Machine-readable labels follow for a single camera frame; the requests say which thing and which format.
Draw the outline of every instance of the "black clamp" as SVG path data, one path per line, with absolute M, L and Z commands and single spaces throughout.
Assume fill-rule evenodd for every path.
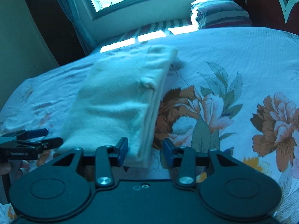
M 60 137 L 43 139 L 41 141 L 29 141 L 38 137 L 48 135 L 47 129 L 20 130 L 5 134 L 0 137 L 0 162 L 9 162 L 12 171 L 9 174 L 0 176 L 0 203 L 9 203 L 8 191 L 14 182 L 14 177 L 18 171 L 22 160 L 37 160 L 38 155 L 45 150 L 58 148 L 63 144 Z
M 279 185 L 222 151 L 197 153 L 165 139 L 169 168 L 180 168 L 177 180 L 117 180 L 111 167 L 121 167 L 127 152 L 123 137 L 92 153 L 76 147 L 30 172 L 11 186 L 18 215 L 13 223 L 142 223 L 146 217 L 157 224 L 278 224 L 273 214 L 281 201 Z M 91 182 L 83 177 L 90 165 L 95 166 Z M 206 167 L 202 183 L 196 183 L 197 166 Z

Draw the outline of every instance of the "floral bedsheet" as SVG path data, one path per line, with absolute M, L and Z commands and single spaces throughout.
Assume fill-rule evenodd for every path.
M 165 137 L 197 152 L 217 148 L 276 180 L 283 198 L 275 217 L 297 224 L 299 36 L 267 28 L 221 28 L 148 44 L 176 46 L 180 63 L 171 66 L 164 85 L 150 166 L 114 169 L 114 174 L 124 179 L 175 178 L 178 170 L 168 169 L 160 152 Z M 0 113 L 0 133 L 44 127 L 49 137 L 59 136 L 80 84 L 99 56 L 104 53 L 25 81 Z M 30 170 L 53 157 L 45 152 Z M 86 178 L 93 178 L 92 167 L 86 168 Z M 206 178 L 205 168 L 199 167 L 196 181 Z M 0 206 L 0 217 L 8 223 L 16 215 L 6 205 Z

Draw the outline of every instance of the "striped pillow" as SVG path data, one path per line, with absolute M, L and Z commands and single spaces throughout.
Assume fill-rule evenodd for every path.
M 131 38 L 137 38 L 140 35 L 148 34 L 151 32 L 156 32 L 162 30 L 167 36 L 173 35 L 169 28 L 177 28 L 182 26 L 192 25 L 191 19 L 176 19 L 176 20 L 167 20 L 163 22 L 157 22 L 153 24 L 147 24 L 137 29 L 126 32 L 122 35 L 118 35 L 112 38 L 105 39 L 101 44 L 92 52 L 92 54 L 97 53 L 101 50 L 102 46 L 114 44 Z
M 191 10 L 201 29 L 252 26 L 248 12 L 233 0 L 196 0 Z

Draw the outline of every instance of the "metal screw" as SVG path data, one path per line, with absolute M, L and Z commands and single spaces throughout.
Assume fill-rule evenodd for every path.
M 191 178 L 191 177 L 181 177 L 179 179 L 179 181 L 180 181 L 181 184 L 187 185 L 187 184 L 192 184 L 194 182 L 194 179 Z
M 150 186 L 148 184 L 141 185 L 141 188 L 148 189 Z
M 108 185 L 112 182 L 112 179 L 108 177 L 100 177 L 97 179 L 97 183 L 100 185 Z

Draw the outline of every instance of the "red headboard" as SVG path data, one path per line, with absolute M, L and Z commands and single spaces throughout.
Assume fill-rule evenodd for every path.
M 299 0 L 235 0 L 254 26 L 279 29 L 299 35 Z

